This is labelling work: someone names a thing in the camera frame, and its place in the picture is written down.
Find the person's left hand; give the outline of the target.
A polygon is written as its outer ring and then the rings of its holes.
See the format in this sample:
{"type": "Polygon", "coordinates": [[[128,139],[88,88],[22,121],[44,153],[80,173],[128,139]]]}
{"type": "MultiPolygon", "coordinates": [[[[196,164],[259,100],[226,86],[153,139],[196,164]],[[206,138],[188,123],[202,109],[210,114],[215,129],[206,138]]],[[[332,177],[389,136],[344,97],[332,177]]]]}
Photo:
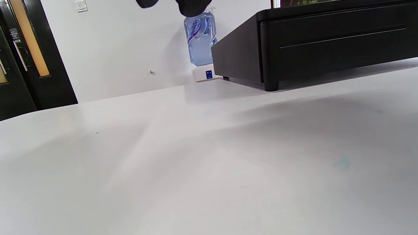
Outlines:
{"type": "MultiPolygon", "coordinates": [[[[212,0],[175,0],[179,6],[181,15],[185,17],[195,17],[205,11],[212,0]]],[[[141,8],[150,8],[157,4],[158,0],[136,0],[141,8]]]]}

